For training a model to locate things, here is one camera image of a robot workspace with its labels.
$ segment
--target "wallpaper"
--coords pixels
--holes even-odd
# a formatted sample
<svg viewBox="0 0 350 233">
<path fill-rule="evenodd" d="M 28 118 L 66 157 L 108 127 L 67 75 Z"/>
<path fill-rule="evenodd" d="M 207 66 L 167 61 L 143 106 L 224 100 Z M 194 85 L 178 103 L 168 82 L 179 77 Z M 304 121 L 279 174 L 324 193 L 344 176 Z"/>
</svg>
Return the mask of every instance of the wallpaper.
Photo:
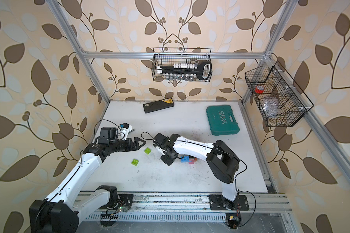
<svg viewBox="0 0 350 233">
<path fill-rule="evenodd" d="M 314 102 L 316 114 L 350 156 L 350 0 L 299 0 L 273 57 Z M 246 107 L 299 228 L 350 232 L 350 185 L 306 121 L 268 128 L 253 98 Z"/>
<path fill-rule="evenodd" d="M 285 193 L 303 233 L 350 232 L 350 185 L 305 119 L 267 128 L 252 100 L 246 105 L 278 192 Z"/>
<path fill-rule="evenodd" d="M 95 59 L 93 63 L 110 99 L 131 101 L 169 97 L 193 101 L 240 100 L 247 89 L 244 73 L 256 68 L 257 63 L 254 59 L 212 60 L 210 82 L 154 81 L 151 66 L 149 59 Z"/>
<path fill-rule="evenodd" d="M 0 1 L 0 232 L 65 178 L 105 103 L 44 1 Z"/>
<path fill-rule="evenodd" d="M 59 0 L 85 51 L 263 52 L 283 0 Z"/>
<path fill-rule="evenodd" d="M 273 58 L 299 83 L 350 156 L 350 0 L 297 6 Z"/>
</svg>

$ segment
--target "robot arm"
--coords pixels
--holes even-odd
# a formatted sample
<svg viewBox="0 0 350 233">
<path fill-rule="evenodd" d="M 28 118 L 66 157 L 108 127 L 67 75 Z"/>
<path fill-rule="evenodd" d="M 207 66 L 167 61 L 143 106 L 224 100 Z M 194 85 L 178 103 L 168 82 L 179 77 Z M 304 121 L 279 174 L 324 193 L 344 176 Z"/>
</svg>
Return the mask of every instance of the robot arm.
<svg viewBox="0 0 350 233">
<path fill-rule="evenodd" d="M 118 139 L 117 128 L 103 127 L 97 143 L 89 144 L 83 156 L 44 200 L 35 200 L 29 208 L 32 233 L 73 233 L 92 212 L 106 204 L 113 204 L 119 197 L 113 186 L 100 186 L 85 200 L 74 205 L 80 190 L 93 172 L 112 152 L 136 151 L 146 144 L 138 137 L 127 138 L 132 126 L 123 124 L 125 134 Z"/>
<path fill-rule="evenodd" d="M 205 160 L 214 176 L 222 182 L 222 195 L 230 201 L 235 200 L 238 193 L 235 188 L 235 173 L 240 160 L 223 141 L 205 143 L 178 134 L 166 137 L 158 133 L 154 137 L 154 147 L 162 153 L 161 160 L 169 166 L 179 154 Z"/>
</svg>

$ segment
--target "plastic bag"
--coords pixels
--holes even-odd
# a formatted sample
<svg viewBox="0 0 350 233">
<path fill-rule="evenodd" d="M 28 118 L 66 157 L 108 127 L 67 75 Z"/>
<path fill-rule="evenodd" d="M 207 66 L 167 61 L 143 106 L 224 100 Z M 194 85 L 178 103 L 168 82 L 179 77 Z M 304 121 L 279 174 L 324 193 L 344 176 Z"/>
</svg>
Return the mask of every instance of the plastic bag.
<svg viewBox="0 0 350 233">
<path fill-rule="evenodd" d="M 267 96 L 262 99 L 262 107 L 266 116 L 274 116 L 279 114 L 279 99 L 275 96 Z"/>
</svg>

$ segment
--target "black box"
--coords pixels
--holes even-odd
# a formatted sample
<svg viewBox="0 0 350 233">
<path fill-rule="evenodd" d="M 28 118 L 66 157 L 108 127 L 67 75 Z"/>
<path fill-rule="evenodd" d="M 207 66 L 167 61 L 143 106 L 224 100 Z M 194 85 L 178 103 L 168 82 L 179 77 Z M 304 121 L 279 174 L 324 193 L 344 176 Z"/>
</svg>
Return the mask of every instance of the black box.
<svg viewBox="0 0 350 233">
<path fill-rule="evenodd" d="M 164 100 L 157 100 L 154 102 L 143 104 L 143 106 L 144 106 L 145 113 L 151 113 L 153 111 L 158 111 L 161 109 L 173 107 L 174 102 L 172 101 L 172 98 L 168 98 L 168 99 L 164 99 Z"/>
</svg>

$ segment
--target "yellow label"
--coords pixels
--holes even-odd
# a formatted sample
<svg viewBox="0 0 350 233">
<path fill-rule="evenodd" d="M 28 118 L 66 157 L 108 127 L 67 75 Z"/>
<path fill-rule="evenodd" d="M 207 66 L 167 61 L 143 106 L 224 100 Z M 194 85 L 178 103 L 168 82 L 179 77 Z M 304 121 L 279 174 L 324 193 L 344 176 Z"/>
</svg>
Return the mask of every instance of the yellow label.
<svg viewBox="0 0 350 233">
<path fill-rule="evenodd" d="M 163 101 L 163 102 L 166 102 L 166 103 L 168 103 L 168 104 L 172 104 L 172 103 L 173 103 L 173 101 L 172 101 L 171 98 L 165 99 L 165 100 L 162 100 L 162 101 Z"/>
</svg>

